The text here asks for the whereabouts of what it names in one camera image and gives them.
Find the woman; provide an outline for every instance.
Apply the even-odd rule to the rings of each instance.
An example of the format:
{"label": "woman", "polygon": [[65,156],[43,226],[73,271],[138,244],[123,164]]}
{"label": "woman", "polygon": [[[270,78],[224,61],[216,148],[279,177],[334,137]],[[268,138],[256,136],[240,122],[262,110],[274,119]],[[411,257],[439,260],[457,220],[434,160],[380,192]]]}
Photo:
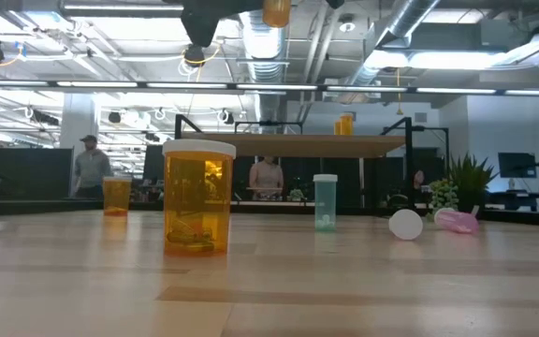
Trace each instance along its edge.
{"label": "woman", "polygon": [[253,200],[274,199],[280,196],[284,187],[282,169],[273,163],[272,156],[266,156],[254,164],[249,172],[249,186],[254,190]]}

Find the table surface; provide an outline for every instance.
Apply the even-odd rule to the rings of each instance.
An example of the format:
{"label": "table surface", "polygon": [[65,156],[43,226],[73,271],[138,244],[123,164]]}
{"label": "table surface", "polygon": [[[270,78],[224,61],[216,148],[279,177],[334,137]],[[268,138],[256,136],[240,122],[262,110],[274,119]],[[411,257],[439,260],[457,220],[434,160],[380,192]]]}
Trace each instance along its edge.
{"label": "table surface", "polygon": [[161,212],[0,217],[0,337],[539,336],[539,227],[232,217],[229,254],[163,255]]}

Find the ceiling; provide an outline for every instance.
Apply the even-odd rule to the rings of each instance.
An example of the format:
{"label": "ceiling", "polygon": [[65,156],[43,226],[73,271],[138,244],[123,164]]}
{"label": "ceiling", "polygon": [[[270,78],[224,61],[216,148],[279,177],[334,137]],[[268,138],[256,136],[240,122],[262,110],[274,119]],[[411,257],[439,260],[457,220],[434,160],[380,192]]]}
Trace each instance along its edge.
{"label": "ceiling", "polygon": [[[287,28],[286,81],[300,83],[307,53],[311,47],[313,22],[323,0],[294,0],[290,26]],[[161,1],[94,1],[72,0],[66,4],[160,5]],[[328,48],[327,60],[319,72],[319,81],[342,79],[350,76],[364,61],[364,38],[372,22],[389,15],[392,0],[348,0],[342,13],[354,14],[355,30],[344,33],[335,30]],[[539,15],[536,0],[442,0],[424,22],[471,24],[484,18],[509,21]],[[3,41],[5,61],[12,61],[19,52],[17,44],[25,48],[25,57],[9,66],[0,66],[0,79],[32,80],[94,80],[94,81],[218,81],[247,82],[249,71],[241,40],[240,23],[235,20],[220,22],[215,43],[205,50],[207,56],[217,54],[200,72],[190,77],[181,75],[182,52],[189,38],[177,18],[105,18],[73,17],[75,24],[69,29],[50,34],[36,34],[34,26],[19,29],[0,17],[0,39]],[[400,72],[381,71],[377,80],[382,85],[422,86],[472,86],[480,71],[401,68]],[[63,122],[63,93],[21,92],[0,90],[0,126],[22,128],[17,134],[25,140],[56,146],[59,131],[38,132],[41,127],[26,118],[26,107],[32,106]],[[119,151],[114,155],[117,169],[141,171],[142,147],[150,143],[140,134],[106,134],[105,130],[129,129],[126,124],[111,124],[112,111],[140,111],[152,114],[153,131],[168,131],[173,127],[173,115],[189,113],[198,125],[229,132],[232,126],[218,122],[217,112],[223,109],[234,112],[237,121],[255,119],[252,95],[187,95],[187,94],[96,94],[102,107],[101,130],[103,144]],[[380,100],[392,102],[397,95],[383,95]],[[440,97],[409,95],[405,101],[430,102],[437,105]],[[155,118],[154,112],[163,109],[164,118]],[[34,132],[25,131],[34,128]],[[0,145],[10,142],[1,141]],[[132,161],[131,167],[121,166]]]}

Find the cap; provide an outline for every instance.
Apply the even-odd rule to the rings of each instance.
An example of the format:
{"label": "cap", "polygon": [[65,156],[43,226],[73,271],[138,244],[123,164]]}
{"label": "cap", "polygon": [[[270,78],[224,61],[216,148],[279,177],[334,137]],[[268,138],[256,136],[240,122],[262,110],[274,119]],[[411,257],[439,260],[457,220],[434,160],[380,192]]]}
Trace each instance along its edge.
{"label": "cap", "polygon": [[94,142],[97,142],[97,137],[95,137],[93,135],[87,135],[83,139],[81,139],[80,141],[94,141]]}

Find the monitor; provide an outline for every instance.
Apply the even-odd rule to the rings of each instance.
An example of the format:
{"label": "monitor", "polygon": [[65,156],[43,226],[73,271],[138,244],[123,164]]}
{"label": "monitor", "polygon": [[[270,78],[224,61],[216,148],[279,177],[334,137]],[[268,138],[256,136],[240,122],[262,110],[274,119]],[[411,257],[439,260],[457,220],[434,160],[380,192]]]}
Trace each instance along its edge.
{"label": "monitor", "polygon": [[502,178],[537,178],[535,155],[498,154]]}

